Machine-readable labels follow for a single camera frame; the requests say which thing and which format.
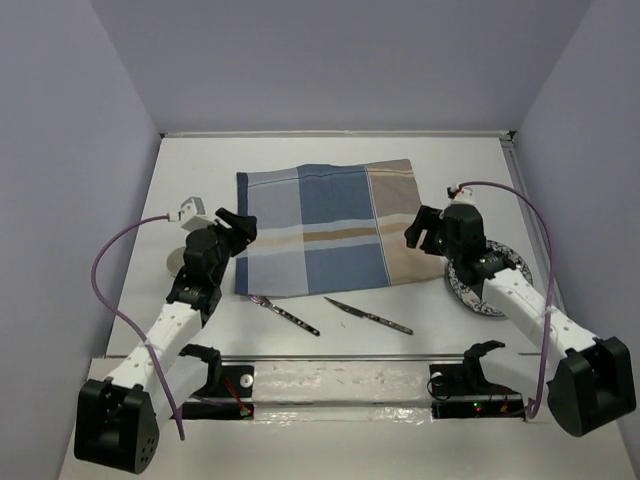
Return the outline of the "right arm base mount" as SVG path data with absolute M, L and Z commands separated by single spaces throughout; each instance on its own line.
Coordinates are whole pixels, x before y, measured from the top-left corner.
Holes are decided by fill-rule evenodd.
M 457 363 L 429 366 L 426 390 L 436 420 L 525 418 L 522 395 L 508 386 L 486 379 L 481 359 L 506 345 L 497 340 L 469 347 Z

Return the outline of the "blue beige plaid cloth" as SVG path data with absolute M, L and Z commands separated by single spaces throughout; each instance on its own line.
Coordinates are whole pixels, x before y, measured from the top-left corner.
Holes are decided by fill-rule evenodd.
M 441 258 L 410 249 L 421 205 L 407 159 L 306 164 L 236 175 L 238 212 L 257 238 L 236 260 L 241 296 L 299 297 L 428 281 Z

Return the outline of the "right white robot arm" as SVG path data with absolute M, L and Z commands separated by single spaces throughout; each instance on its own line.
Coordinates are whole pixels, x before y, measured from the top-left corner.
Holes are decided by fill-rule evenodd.
M 539 347 L 526 418 L 545 403 L 565 432 L 581 437 L 636 410 L 628 347 L 616 337 L 598 337 L 554 308 L 511 259 L 489 247 L 475 206 L 421 206 L 404 236 L 408 247 L 446 258 L 465 287 Z

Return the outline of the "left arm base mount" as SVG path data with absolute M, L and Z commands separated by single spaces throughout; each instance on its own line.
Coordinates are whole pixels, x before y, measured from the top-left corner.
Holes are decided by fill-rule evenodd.
M 180 359 L 198 359 L 206 373 L 204 385 L 182 406 L 183 419 L 244 421 L 254 418 L 253 365 L 224 365 L 218 350 L 195 344 L 185 346 Z

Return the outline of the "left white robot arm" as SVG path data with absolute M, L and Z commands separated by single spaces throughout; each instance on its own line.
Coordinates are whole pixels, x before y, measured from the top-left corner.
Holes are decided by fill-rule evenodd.
M 257 220 L 220 208 L 209 219 L 195 198 L 179 210 L 155 216 L 187 231 L 183 265 L 148 330 L 94 293 L 139 341 L 104 379 L 89 379 L 78 394 L 74 456 L 139 475 L 158 449 L 160 431 L 174 422 L 185 434 L 183 405 L 195 394 L 209 395 L 221 383 L 221 354 L 195 343 L 215 312 L 230 259 L 257 237 Z

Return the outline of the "paper cup green base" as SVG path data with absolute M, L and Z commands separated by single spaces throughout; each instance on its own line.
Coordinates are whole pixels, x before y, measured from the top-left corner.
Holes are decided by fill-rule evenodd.
M 184 251 L 185 247 L 178 247 L 172 250 L 166 258 L 166 268 L 169 274 L 175 278 L 181 268 L 184 266 Z

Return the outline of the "blue floral ceramic plate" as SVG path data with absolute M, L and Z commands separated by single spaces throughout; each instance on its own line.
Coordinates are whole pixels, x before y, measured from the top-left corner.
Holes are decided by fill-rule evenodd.
M 529 283 L 534 284 L 531 269 L 529 268 L 523 257 L 514 249 L 495 240 L 488 240 L 487 247 L 492 251 L 503 254 L 515 265 L 516 269 L 523 274 L 523 276 Z M 504 314 L 502 311 L 485 302 L 484 300 L 481 300 L 480 297 L 470 287 L 464 285 L 462 281 L 457 277 L 454 268 L 450 264 L 446 265 L 445 278 L 450 292 L 467 309 L 483 317 L 504 318 Z

